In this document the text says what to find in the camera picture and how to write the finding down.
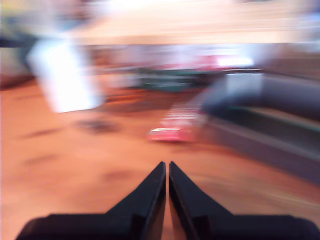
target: gray couch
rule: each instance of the gray couch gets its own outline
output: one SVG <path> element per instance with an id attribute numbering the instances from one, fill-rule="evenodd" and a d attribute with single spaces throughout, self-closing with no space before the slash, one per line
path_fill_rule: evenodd
<path id="1" fill-rule="evenodd" d="M 320 185 L 320 83 L 231 73 L 203 104 L 222 143 Z"/>

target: white surface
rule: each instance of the white surface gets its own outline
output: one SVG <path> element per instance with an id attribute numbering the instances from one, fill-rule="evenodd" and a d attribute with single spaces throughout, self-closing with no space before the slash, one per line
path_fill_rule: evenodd
<path id="1" fill-rule="evenodd" d="M 40 41 L 28 59 L 54 112 L 93 109 L 103 103 L 91 77 L 82 73 L 85 56 L 70 41 Z"/>

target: table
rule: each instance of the table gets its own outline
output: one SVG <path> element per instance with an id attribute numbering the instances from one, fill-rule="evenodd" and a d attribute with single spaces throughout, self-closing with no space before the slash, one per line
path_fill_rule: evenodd
<path id="1" fill-rule="evenodd" d="M 82 45 L 292 43 L 302 0 L 150 3 L 71 32 Z"/>

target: green object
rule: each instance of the green object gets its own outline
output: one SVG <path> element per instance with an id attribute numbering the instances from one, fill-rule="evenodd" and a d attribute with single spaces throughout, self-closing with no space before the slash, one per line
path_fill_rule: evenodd
<path id="1" fill-rule="evenodd" d="M 186 70 L 140 69 L 138 73 L 143 88 L 173 93 L 193 88 L 198 78 Z"/>

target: wooden floor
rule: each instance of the wooden floor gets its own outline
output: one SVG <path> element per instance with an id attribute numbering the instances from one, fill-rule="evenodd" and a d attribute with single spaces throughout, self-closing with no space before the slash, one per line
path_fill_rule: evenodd
<path id="1" fill-rule="evenodd" d="M 31 218 L 102 213 L 129 194 L 160 162 L 175 161 L 202 190 L 233 213 L 291 214 L 320 226 L 320 188 L 208 142 L 148 142 L 166 113 L 104 113 L 115 132 L 92 134 L 67 113 L 52 113 L 33 83 L 1 92 L 1 237 L 13 240 Z M 173 231 L 167 202 L 164 240 Z"/>

